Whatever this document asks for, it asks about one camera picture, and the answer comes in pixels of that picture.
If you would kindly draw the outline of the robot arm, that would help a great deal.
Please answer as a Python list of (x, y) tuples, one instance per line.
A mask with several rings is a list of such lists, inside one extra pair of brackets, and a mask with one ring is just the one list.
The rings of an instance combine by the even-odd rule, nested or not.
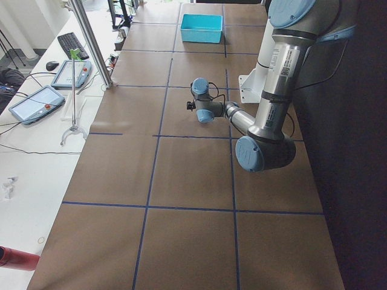
[(251, 116), (232, 101), (218, 102), (209, 82), (195, 79), (187, 108), (201, 123), (224, 117), (242, 133), (235, 147), (239, 165), (248, 172), (278, 169), (296, 153), (282, 132), (285, 116), (308, 50), (315, 44), (347, 39), (354, 33), (359, 1), (272, 1), (256, 67), (239, 80), (243, 103), (257, 103)]

